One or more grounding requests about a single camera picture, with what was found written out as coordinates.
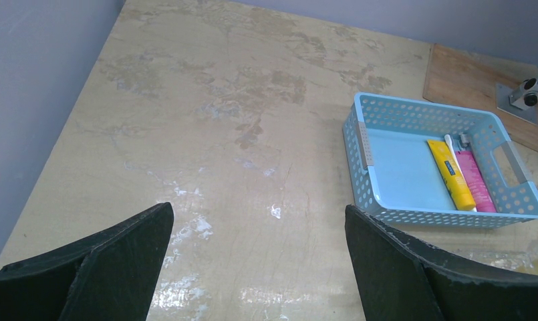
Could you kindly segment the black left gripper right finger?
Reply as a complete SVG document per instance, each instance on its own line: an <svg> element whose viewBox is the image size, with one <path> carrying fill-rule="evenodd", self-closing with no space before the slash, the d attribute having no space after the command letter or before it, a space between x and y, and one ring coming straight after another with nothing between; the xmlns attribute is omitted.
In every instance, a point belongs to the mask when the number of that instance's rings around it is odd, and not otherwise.
<svg viewBox="0 0 538 321"><path fill-rule="evenodd" d="M353 205L345 218L367 320L538 320L538 276L455 255Z"/></svg>

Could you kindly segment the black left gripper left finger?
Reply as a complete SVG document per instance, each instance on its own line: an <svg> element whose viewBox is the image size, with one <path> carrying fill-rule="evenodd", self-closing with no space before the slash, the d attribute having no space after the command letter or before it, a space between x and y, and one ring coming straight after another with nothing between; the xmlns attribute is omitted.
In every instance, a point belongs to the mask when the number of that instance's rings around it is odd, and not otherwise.
<svg viewBox="0 0 538 321"><path fill-rule="evenodd" d="M159 203L0 270L0 320L145 320L174 211Z"/></svg>

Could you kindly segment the light blue perforated basket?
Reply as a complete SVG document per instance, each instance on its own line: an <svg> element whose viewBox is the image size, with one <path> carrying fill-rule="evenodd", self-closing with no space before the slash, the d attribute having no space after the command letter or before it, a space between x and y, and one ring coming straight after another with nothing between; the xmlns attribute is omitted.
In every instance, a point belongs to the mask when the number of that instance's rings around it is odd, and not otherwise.
<svg viewBox="0 0 538 321"><path fill-rule="evenodd" d="M499 228L538 219L538 190L491 112L357 93L343 125L355 204L394 224ZM466 140L495 212L459 211L428 140Z"/></svg>

